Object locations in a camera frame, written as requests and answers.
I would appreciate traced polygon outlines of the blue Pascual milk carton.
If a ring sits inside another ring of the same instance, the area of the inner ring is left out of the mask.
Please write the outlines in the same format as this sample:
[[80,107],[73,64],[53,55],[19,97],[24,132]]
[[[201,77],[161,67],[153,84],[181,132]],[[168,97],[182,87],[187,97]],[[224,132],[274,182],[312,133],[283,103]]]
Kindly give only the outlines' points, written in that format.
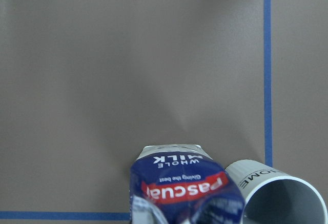
[[245,202],[199,145],[146,146],[130,168],[131,223],[240,223]]

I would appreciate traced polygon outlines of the white HOME mug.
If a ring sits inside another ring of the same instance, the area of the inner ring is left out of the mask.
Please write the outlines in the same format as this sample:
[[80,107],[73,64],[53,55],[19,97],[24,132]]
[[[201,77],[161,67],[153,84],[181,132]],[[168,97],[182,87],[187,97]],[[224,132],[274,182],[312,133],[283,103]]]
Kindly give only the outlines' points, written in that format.
[[325,202],[307,181],[249,159],[225,170],[245,200],[241,223],[327,223]]

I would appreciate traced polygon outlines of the brown paper table cover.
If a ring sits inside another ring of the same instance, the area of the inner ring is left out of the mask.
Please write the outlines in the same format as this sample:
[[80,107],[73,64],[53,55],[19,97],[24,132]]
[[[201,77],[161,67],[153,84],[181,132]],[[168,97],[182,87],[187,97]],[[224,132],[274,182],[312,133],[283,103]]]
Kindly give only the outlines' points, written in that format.
[[173,143],[327,199],[327,0],[1,0],[1,223],[128,223]]

